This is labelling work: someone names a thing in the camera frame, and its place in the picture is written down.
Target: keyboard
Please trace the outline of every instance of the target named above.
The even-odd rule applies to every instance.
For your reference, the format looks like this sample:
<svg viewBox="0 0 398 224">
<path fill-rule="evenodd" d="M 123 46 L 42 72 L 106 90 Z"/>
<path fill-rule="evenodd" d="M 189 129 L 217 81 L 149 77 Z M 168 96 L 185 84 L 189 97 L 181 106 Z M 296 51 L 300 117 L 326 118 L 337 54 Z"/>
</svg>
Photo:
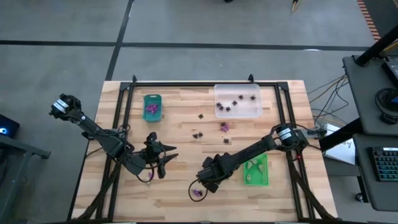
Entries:
<svg viewBox="0 0 398 224">
<path fill-rule="evenodd" d="M 398 182 L 398 148 L 372 147 L 371 160 L 378 181 Z"/>
</svg>

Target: wooden table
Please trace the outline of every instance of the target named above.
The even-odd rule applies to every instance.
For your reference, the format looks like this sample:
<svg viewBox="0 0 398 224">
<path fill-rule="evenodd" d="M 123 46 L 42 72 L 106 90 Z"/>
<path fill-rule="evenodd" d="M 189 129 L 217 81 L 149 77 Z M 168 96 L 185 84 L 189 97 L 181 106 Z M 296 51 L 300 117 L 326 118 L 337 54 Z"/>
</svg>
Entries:
<svg viewBox="0 0 398 224">
<path fill-rule="evenodd" d="M 296 123 L 313 127 L 310 104 L 303 81 L 288 81 Z M 120 82 L 105 82 L 95 121 L 102 128 L 111 128 Z M 209 192 L 202 202 L 192 202 L 188 186 L 196 179 L 201 164 L 207 156 L 217 153 L 235 153 L 260 140 L 270 128 L 279 124 L 275 91 L 261 87 L 263 114 L 255 119 L 218 119 L 215 117 L 213 87 L 136 87 L 133 93 L 129 117 L 131 130 L 128 141 L 136 150 L 144 148 L 146 136 L 155 131 L 162 143 L 176 146 L 173 153 L 179 156 L 166 165 L 166 176 L 153 179 L 150 185 L 139 182 L 136 176 L 122 168 L 114 221 L 132 222 L 270 222 L 296 221 L 292 188 L 285 154 L 279 151 L 267 153 L 269 186 L 253 187 L 243 184 L 243 167 L 221 183 L 215 194 Z M 147 123 L 142 119 L 143 97 L 160 94 L 163 98 L 163 115 L 159 123 Z M 285 117 L 287 108 L 282 96 Z M 220 131 L 220 122 L 230 124 L 227 133 Z M 194 139 L 192 134 L 201 131 L 204 136 Z M 223 139 L 229 138 L 230 144 Z M 318 146 L 318 141 L 310 140 Z M 99 148 L 92 141 L 88 152 Z M 303 152 L 310 188 L 329 213 L 336 216 L 335 204 L 322 154 L 308 147 Z M 106 159 L 104 151 L 98 151 L 86 159 L 72 217 L 79 216 L 98 193 Z M 145 171 L 140 175 L 145 178 Z M 300 193 L 305 217 L 308 216 L 303 193 Z M 105 200 L 104 214 L 108 211 L 109 196 Z"/>
</svg>

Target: concrete floor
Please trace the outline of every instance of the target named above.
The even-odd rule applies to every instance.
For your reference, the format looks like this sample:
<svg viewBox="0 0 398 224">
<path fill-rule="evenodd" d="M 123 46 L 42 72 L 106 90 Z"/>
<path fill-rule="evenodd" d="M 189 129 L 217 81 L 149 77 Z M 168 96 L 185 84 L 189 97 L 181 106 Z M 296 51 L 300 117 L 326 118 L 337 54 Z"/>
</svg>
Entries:
<svg viewBox="0 0 398 224">
<path fill-rule="evenodd" d="M 0 40 L 116 41 L 128 0 L 0 2 Z M 166 49 L 123 47 L 113 80 L 305 80 L 312 90 L 343 75 L 341 59 L 361 52 L 373 38 L 356 0 L 308 0 L 290 14 L 291 0 L 136 0 L 125 42 L 286 45 L 284 50 Z M 288 50 L 289 45 L 342 46 L 339 51 Z M 87 141 L 80 129 L 48 115 L 61 93 L 77 96 L 94 118 L 113 47 L 0 45 L 0 113 L 21 123 L 18 139 L 52 151 L 32 159 L 28 183 L 13 218 L 34 223 L 66 219 Z M 336 112 L 358 117 L 349 85 L 340 91 L 350 105 Z M 312 104 L 321 109 L 324 96 Z M 336 100 L 331 110 L 342 102 Z M 354 177 L 330 177 L 339 217 L 397 220 L 357 203 Z"/>
</svg>

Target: orange striped tape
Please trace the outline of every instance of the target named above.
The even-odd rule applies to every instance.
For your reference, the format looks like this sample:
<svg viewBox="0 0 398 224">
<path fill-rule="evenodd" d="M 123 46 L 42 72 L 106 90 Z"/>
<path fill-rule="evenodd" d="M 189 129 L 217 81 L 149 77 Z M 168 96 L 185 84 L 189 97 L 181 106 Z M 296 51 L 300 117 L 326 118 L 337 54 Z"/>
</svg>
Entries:
<svg viewBox="0 0 398 224">
<path fill-rule="evenodd" d="M 357 0 L 358 5 L 359 5 L 359 9 L 362 12 L 363 17 L 365 18 L 365 21 L 369 27 L 369 30 L 372 33 L 373 39 L 375 41 L 380 40 L 380 35 L 379 32 L 376 29 L 376 26 L 374 26 L 373 20 L 371 18 L 371 16 L 369 15 L 368 9 L 366 9 L 365 3 L 363 2 L 363 0 Z"/>
</svg>

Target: white paper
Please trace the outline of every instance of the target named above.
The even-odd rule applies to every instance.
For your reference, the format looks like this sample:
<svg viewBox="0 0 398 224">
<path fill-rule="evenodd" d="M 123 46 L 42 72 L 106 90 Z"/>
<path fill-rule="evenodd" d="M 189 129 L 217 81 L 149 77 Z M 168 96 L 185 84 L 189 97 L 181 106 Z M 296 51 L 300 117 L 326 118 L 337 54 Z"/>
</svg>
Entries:
<svg viewBox="0 0 398 224">
<path fill-rule="evenodd" d="M 326 125 L 327 136 L 333 132 L 339 130 L 338 127 L 327 124 Z M 355 145 L 353 139 L 347 140 L 329 150 L 326 151 L 325 156 L 336 159 L 342 162 L 346 162 L 355 165 Z"/>
</svg>

